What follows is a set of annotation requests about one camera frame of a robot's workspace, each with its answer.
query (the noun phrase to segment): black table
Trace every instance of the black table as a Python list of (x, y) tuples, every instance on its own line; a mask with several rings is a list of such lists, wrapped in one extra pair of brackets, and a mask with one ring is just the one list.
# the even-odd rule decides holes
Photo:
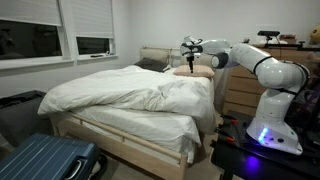
[(235, 174), (249, 180), (320, 179), (320, 166), (313, 162), (312, 158), (291, 155), (258, 144), (242, 143), (243, 139), (255, 142), (245, 133), (252, 117), (234, 111), (228, 112), (228, 115), (235, 117), (239, 122), (223, 125), (221, 130), (236, 138), (235, 145), (224, 142), (221, 138), (212, 143), (214, 151), (211, 162), (225, 170), (221, 178), (232, 179)]

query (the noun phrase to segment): pillow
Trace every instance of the pillow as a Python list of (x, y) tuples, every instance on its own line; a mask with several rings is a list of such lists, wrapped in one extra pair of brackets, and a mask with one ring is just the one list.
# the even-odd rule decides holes
[(203, 65), (193, 65), (193, 73), (191, 73), (189, 65), (179, 66), (174, 73), (178, 76), (192, 76), (192, 77), (207, 77), (212, 78), (214, 76), (214, 72), (208, 66)]
[[(199, 58), (194, 57), (193, 65), (205, 65), (211, 67), (214, 70), (214, 67), (211, 63), (212, 56), (207, 54), (202, 54)], [(189, 65), (185, 56), (181, 56), (180, 65)]]
[(140, 60), (153, 59), (162, 63), (168, 63), (169, 51), (159, 49), (140, 49)]
[(148, 69), (151, 71), (164, 72), (170, 68), (168, 68), (167, 63), (163, 63), (160, 61), (156, 61), (153, 59), (144, 58), (141, 61), (135, 63), (134, 65), (139, 66), (143, 69)]

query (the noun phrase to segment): window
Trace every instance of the window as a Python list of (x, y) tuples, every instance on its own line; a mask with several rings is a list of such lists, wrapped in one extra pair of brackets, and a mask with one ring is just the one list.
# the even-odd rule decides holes
[(111, 0), (71, 2), (79, 54), (113, 54)]
[(57, 27), (0, 20), (0, 60), (62, 56)]
[(1, 0), (4, 67), (3, 60), (82, 60), (114, 49), (111, 0)]
[(108, 38), (77, 37), (79, 54), (110, 53)]

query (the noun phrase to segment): suitcase handle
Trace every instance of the suitcase handle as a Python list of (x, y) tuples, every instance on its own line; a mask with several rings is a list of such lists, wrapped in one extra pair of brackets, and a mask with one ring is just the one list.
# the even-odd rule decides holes
[(76, 163), (77, 163), (77, 165), (76, 165), (75, 168), (73, 169), (70, 177), (64, 178), (65, 180), (70, 180), (70, 179), (74, 178), (74, 177), (76, 176), (76, 174), (78, 173), (78, 171), (80, 170), (81, 165), (82, 165), (82, 162), (81, 162), (80, 160), (77, 160)]

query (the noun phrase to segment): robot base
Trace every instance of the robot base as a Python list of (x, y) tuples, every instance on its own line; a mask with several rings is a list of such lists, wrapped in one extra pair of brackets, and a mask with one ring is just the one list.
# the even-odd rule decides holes
[(256, 116), (247, 133), (262, 146), (295, 155), (302, 154), (297, 134), (283, 120), (266, 120)]

